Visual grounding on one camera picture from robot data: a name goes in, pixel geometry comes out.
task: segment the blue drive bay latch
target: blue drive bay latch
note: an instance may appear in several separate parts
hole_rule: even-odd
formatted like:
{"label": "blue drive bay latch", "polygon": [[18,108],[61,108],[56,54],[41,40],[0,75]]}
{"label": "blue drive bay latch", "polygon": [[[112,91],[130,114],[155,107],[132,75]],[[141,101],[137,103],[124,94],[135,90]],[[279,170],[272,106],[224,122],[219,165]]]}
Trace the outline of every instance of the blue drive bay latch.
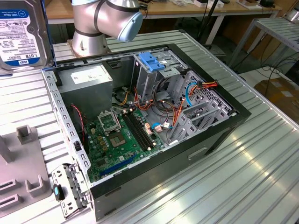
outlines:
{"label": "blue drive bay latch", "polygon": [[159,71],[165,69],[165,66],[160,64],[157,58],[149,52],[140,53],[139,57],[150,71]]}

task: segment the yellow cable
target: yellow cable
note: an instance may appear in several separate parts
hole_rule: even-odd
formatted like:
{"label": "yellow cable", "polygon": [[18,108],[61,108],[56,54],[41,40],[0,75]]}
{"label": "yellow cable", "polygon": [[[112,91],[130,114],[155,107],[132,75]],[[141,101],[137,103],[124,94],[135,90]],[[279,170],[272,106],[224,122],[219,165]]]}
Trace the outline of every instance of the yellow cable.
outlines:
{"label": "yellow cable", "polygon": [[127,91],[127,93],[126,93],[126,97],[125,97],[125,99],[123,100],[122,103],[119,104],[119,106],[123,106],[123,105],[125,105],[125,103],[127,102],[127,99],[128,99],[128,91]]}

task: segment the motherboard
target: motherboard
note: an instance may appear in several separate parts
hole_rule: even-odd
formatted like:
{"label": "motherboard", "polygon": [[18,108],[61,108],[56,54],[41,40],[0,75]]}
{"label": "motherboard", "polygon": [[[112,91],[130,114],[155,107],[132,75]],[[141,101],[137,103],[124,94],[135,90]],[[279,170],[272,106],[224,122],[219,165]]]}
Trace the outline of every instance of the motherboard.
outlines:
{"label": "motherboard", "polygon": [[127,113],[106,112],[85,125],[89,147],[90,182],[97,181],[128,164],[151,156],[164,148],[137,109]]}

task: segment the wooden table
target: wooden table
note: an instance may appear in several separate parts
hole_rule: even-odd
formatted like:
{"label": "wooden table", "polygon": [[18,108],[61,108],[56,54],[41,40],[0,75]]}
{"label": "wooden table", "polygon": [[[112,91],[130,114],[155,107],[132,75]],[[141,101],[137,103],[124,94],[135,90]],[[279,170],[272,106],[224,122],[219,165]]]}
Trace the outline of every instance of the wooden table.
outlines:
{"label": "wooden table", "polygon": [[[216,36],[216,33],[226,15],[251,15],[251,14],[271,14],[271,17],[276,17],[281,7],[263,8],[249,10],[236,2],[231,0],[229,4],[224,4],[223,8],[215,9],[213,16],[217,16],[217,20],[208,37],[206,44],[211,44]],[[172,2],[151,2],[148,4],[147,19],[161,19],[161,18],[183,18],[183,17],[202,17],[205,8],[197,7],[193,4],[185,6],[177,6]],[[74,23],[73,11],[69,0],[52,0],[46,7],[46,13],[49,24],[65,24]]]}

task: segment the hard drive label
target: hard drive label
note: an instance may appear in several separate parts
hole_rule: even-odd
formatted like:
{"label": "hard drive label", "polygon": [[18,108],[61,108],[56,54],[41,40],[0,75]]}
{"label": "hard drive label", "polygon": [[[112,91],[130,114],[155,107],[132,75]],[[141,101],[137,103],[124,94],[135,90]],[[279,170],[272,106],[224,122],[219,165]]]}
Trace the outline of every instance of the hard drive label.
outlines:
{"label": "hard drive label", "polygon": [[0,55],[10,66],[35,64],[40,59],[34,28],[24,9],[0,10]]}

